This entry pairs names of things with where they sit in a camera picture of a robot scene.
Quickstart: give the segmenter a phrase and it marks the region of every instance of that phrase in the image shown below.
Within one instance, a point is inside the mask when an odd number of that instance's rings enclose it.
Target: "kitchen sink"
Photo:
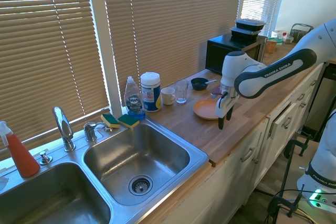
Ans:
[[[0,223],[109,223],[111,211],[81,168],[54,166],[0,195]]]
[[[147,124],[125,130],[89,149],[84,162],[122,205],[136,205],[190,162],[186,149]]]
[[[52,162],[28,179],[1,174],[0,224],[139,223],[208,162],[208,156],[145,118],[129,129],[77,132],[76,149],[47,152]]]

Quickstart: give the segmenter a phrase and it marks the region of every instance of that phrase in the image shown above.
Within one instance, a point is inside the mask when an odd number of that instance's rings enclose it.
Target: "small bowl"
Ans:
[[[205,78],[194,78],[191,80],[191,85],[194,90],[201,91],[205,90],[208,87],[208,84],[205,84],[208,80]]]

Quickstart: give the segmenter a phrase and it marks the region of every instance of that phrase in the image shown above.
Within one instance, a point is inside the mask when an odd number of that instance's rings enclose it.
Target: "orange plate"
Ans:
[[[200,118],[207,120],[216,120],[218,117],[215,115],[217,100],[200,100],[194,104],[194,112]]]

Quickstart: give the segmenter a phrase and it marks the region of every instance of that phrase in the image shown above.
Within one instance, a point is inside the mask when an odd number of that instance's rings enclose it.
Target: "black microwave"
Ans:
[[[254,40],[236,39],[225,34],[208,40],[205,68],[222,74],[225,56],[232,51],[244,51],[252,59],[261,62],[264,56],[267,37],[259,36]]]

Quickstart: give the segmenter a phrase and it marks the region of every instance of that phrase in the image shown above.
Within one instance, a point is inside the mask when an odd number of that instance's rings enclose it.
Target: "dish soap bottle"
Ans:
[[[127,78],[124,101],[128,115],[131,115],[136,119],[145,117],[142,95],[131,76],[128,76]]]
[[[19,138],[7,127],[5,121],[0,121],[0,136],[13,158],[22,178],[27,178],[40,170],[40,166]]]

